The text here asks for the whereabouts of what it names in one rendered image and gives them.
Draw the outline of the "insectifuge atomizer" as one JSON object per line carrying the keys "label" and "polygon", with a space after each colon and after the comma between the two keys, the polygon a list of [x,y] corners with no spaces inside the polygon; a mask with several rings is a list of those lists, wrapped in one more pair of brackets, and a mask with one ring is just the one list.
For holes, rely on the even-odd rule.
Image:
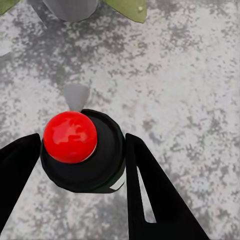
{"label": "insectifuge atomizer", "polygon": [[69,111],[46,125],[39,153],[42,168],[58,187],[73,193],[117,192],[127,178],[120,125],[108,114],[83,109],[89,87],[72,83],[62,90]]}

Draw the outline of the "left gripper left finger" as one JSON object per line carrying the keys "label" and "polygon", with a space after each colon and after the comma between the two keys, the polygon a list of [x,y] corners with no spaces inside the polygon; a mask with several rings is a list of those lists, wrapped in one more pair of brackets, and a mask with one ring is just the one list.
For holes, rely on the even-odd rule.
{"label": "left gripper left finger", "polygon": [[41,143],[34,133],[0,149],[0,234],[40,158]]}

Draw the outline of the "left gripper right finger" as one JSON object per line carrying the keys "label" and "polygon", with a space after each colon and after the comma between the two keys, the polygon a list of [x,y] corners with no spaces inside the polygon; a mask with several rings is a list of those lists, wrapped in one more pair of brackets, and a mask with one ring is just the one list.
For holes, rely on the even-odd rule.
{"label": "left gripper right finger", "polygon": [[[125,134],[129,240],[210,240],[145,142]],[[145,220],[139,168],[156,223]]]}

